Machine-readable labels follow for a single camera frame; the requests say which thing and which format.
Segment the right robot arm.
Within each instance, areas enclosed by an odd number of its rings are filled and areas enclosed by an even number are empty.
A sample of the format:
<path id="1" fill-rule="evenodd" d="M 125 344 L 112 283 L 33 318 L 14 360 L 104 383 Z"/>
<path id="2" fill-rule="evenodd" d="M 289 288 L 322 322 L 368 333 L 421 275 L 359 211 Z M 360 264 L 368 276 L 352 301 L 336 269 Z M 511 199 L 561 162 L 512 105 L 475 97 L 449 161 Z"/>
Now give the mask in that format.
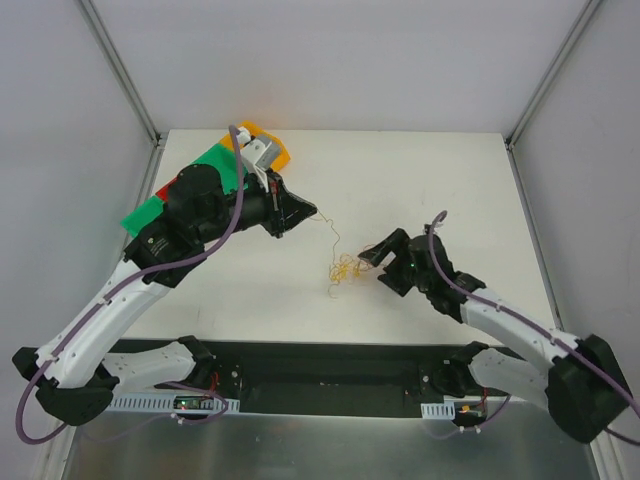
<path id="1" fill-rule="evenodd" d="M 396 229 L 358 258 L 382 267 L 379 281 L 398 295 L 416 289 L 437 312 L 509 349 L 503 354 L 479 343 L 465 347 L 443 375 L 448 395 L 461 397 L 481 387 L 500 390 L 545 411 L 583 444 L 609 431 L 626 409 L 639 409 L 604 339 L 580 338 L 527 318 L 483 281 L 455 269 L 433 226 L 416 237 Z"/>

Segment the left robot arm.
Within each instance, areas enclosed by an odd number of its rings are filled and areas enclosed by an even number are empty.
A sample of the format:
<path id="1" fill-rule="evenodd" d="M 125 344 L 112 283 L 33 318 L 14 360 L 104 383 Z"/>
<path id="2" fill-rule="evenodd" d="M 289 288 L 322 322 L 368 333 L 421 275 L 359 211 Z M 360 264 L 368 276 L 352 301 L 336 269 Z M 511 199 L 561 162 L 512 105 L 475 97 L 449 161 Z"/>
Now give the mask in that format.
<path id="1" fill-rule="evenodd" d="M 182 169 L 168 186 L 162 212 L 125 248 L 92 305 L 54 340 L 14 354 L 29 394 L 46 413 L 80 426 L 124 393 L 171 382 L 191 389 L 211 386 L 216 362 L 193 336 L 137 354 L 117 356 L 111 349 L 204 262 L 208 243 L 220 248 L 231 234 L 254 226 L 280 238 L 317 212 L 313 203 L 289 192 L 273 170 L 264 182 L 243 175 L 241 186 L 224 192 L 220 173 L 210 165 Z"/>

